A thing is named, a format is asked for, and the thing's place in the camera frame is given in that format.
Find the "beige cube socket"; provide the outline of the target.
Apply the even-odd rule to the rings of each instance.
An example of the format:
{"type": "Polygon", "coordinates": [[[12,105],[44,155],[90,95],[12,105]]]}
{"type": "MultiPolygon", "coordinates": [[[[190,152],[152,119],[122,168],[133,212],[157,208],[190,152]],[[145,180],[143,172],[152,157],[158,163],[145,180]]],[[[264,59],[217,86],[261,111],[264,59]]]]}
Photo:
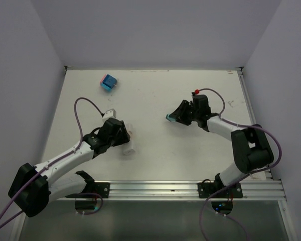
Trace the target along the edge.
{"type": "Polygon", "coordinates": [[[134,137],[134,127],[131,123],[125,123],[125,128],[127,133],[130,136],[130,139],[132,139],[134,137]]]}

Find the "teal USB charger plug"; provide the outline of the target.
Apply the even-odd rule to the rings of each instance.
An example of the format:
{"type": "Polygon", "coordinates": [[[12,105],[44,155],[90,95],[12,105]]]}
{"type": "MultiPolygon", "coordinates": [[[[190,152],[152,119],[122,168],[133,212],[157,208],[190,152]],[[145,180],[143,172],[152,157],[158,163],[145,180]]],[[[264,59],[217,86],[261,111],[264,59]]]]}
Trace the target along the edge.
{"type": "Polygon", "coordinates": [[[172,117],[170,117],[169,114],[166,115],[166,120],[168,120],[169,122],[175,122],[176,120],[172,117]]]}

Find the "white charger plug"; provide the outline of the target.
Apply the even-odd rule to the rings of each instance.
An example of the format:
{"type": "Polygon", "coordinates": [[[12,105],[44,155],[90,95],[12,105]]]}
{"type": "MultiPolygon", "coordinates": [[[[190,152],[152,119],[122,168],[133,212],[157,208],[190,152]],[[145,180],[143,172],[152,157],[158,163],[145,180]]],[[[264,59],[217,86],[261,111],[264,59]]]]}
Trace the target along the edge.
{"type": "Polygon", "coordinates": [[[122,152],[124,155],[132,155],[136,153],[136,147],[134,140],[129,141],[128,143],[125,143],[122,145],[122,152]]]}

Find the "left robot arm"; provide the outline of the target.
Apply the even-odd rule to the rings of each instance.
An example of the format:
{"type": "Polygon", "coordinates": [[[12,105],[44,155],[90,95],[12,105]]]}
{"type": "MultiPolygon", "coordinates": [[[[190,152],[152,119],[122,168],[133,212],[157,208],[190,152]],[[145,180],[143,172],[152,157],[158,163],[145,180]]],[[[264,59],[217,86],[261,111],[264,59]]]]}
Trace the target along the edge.
{"type": "Polygon", "coordinates": [[[26,163],[18,169],[8,191],[11,200],[28,216],[39,214],[48,203],[59,198],[80,194],[92,198],[94,180],[84,171],[70,178],[63,176],[84,162],[105,153],[110,147],[130,141],[124,121],[109,118],[98,133],[86,134],[82,141],[56,157],[35,166],[26,163]]]}

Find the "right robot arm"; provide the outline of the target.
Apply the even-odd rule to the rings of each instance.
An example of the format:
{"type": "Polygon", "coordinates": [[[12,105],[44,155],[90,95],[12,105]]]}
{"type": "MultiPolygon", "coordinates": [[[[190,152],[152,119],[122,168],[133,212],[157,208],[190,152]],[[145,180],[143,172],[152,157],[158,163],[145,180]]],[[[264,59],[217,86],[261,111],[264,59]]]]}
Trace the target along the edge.
{"type": "Polygon", "coordinates": [[[214,180],[213,190],[219,197],[231,192],[231,183],[274,160],[269,142],[259,126],[240,127],[223,121],[217,113],[211,112],[206,95],[194,95],[192,101],[183,100],[173,113],[166,115],[166,119],[185,126],[196,122],[204,131],[231,142],[233,163],[214,180]]]}

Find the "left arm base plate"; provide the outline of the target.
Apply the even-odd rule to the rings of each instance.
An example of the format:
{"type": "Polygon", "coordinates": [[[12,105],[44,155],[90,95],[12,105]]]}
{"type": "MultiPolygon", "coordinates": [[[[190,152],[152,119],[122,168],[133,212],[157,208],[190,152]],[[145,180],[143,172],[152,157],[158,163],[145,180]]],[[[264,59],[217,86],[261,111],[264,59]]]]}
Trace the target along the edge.
{"type": "Polygon", "coordinates": [[[97,193],[102,198],[108,198],[110,192],[110,183],[108,182],[93,182],[86,184],[83,193],[97,193]]]}

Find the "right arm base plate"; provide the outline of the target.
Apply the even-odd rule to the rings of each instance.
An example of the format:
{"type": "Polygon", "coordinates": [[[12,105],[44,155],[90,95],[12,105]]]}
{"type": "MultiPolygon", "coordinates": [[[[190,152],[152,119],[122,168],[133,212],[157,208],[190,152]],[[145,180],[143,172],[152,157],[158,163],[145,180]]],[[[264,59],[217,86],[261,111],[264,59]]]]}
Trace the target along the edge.
{"type": "Polygon", "coordinates": [[[199,198],[208,198],[217,192],[213,198],[243,198],[241,184],[237,183],[231,187],[225,188],[221,183],[205,179],[197,183],[199,198]]]}

